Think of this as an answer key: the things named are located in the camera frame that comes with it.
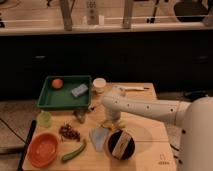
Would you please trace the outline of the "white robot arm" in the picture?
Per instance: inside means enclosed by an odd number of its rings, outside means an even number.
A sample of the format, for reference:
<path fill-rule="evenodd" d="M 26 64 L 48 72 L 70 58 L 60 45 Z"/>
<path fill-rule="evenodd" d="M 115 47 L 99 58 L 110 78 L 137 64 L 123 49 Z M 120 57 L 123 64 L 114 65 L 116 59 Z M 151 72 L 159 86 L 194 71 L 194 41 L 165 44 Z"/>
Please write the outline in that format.
<path fill-rule="evenodd" d="M 177 171 L 213 171 L 213 97 L 193 102 L 127 98 L 114 86 L 102 98 L 109 120 L 121 112 L 174 124 L 182 129 Z"/>

